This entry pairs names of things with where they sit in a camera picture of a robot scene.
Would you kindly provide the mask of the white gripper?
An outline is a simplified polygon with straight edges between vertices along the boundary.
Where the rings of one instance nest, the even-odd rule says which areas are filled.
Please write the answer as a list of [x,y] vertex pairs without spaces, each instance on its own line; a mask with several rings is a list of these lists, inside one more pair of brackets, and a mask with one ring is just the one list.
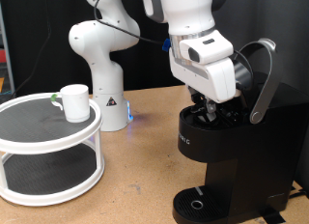
[[172,74],[186,84],[194,105],[192,113],[205,109],[207,97],[207,117],[210,122],[216,119],[216,103],[232,99],[236,95],[236,77],[233,62],[225,58],[206,65],[192,63],[184,65],[180,59],[175,59],[169,51]]

